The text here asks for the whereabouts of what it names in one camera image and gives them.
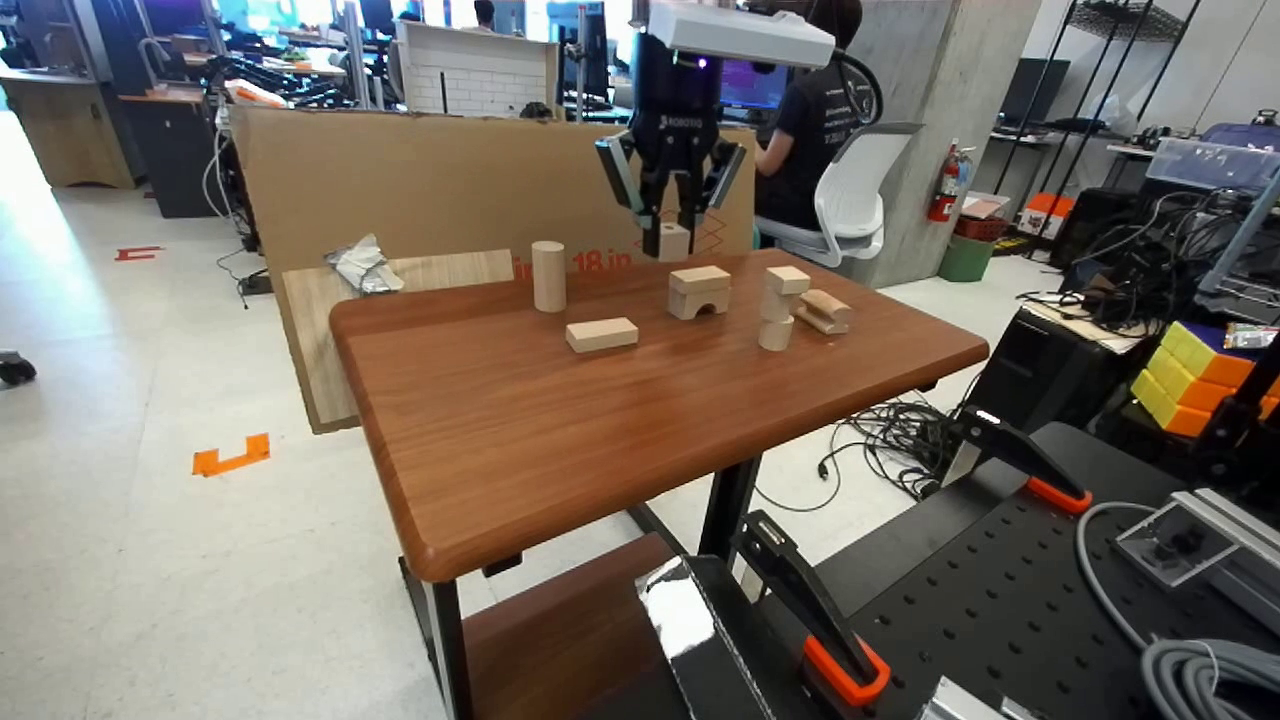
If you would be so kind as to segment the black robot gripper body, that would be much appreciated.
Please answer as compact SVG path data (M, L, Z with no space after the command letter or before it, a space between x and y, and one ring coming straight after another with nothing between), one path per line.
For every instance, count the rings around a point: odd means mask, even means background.
M619 207L657 216L668 185L694 216L725 204L744 146L722 135L722 75L725 64L714 57L637 37L631 115L595 139Z

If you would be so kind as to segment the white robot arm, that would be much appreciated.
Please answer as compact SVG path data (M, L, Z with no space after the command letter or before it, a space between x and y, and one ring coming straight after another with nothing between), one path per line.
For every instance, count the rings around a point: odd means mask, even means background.
M826 66L838 39L804 16L759 16L738 0L637 0L631 115L595 155L619 207L637 216L640 252L664 256L664 197L697 247L697 222L722 207L744 146L722 135L730 59Z

